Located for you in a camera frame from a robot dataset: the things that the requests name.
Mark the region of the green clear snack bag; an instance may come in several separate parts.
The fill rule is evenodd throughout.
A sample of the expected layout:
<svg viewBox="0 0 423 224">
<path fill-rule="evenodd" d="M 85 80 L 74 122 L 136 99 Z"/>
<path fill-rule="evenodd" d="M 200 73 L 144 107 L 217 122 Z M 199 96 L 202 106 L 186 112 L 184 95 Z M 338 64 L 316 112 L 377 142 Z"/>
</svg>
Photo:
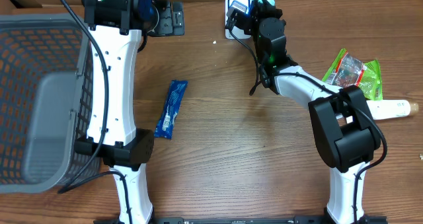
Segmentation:
<svg viewBox="0 0 423 224">
<path fill-rule="evenodd" d="M 342 48 L 322 81 L 339 87 L 355 85 L 370 100 L 383 99 L 381 68 L 377 60 L 363 63 Z"/>
</svg>

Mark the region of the blue snack bar wrapper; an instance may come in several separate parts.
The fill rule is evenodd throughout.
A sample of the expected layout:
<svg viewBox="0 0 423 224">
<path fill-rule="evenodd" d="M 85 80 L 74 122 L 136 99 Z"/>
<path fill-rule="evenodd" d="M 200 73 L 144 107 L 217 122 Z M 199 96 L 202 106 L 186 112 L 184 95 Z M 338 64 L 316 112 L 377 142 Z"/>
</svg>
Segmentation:
<svg viewBox="0 0 423 224">
<path fill-rule="evenodd" d="M 172 139 L 174 123 L 187 86 L 188 81 L 171 81 L 163 112 L 155 128 L 155 138 Z"/>
</svg>

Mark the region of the white conditioner tube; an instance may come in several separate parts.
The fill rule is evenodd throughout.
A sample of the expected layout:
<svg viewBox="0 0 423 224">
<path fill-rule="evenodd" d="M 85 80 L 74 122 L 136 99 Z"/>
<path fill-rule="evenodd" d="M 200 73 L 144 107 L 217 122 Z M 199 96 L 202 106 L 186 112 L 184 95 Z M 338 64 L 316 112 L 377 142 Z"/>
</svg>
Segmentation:
<svg viewBox="0 0 423 224">
<path fill-rule="evenodd" d="M 374 120 L 386 120 L 413 116 L 418 113 L 419 105 L 407 100 L 367 100 Z"/>
</svg>

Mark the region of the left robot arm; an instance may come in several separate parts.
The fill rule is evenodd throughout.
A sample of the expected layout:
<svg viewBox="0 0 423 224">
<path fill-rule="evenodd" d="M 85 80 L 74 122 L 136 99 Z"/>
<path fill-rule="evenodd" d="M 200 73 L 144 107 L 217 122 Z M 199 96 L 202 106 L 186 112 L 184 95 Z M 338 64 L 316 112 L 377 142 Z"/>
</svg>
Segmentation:
<svg viewBox="0 0 423 224">
<path fill-rule="evenodd" d="M 153 151 L 151 130 L 134 122 L 137 53 L 160 21 L 156 0 L 81 0 L 93 55 L 93 105 L 78 154 L 101 158 L 116 183 L 118 223 L 151 223 L 146 164 Z"/>
</svg>

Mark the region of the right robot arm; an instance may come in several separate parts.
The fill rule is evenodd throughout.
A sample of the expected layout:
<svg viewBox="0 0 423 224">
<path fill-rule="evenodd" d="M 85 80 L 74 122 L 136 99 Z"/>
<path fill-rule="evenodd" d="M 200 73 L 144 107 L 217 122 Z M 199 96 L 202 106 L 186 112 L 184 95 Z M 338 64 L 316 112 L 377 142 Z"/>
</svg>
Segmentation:
<svg viewBox="0 0 423 224">
<path fill-rule="evenodd" d="M 306 107 L 315 146 L 330 169 L 328 223 L 385 223 L 362 207 L 364 177 L 387 155 L 387 142 L 360 88 L 328 85 L 309 75 L 286 51 L 282 11 L 267 0 L 252 0 L 241 23 L 255 46 L 256 85 Z"/>
</svg>

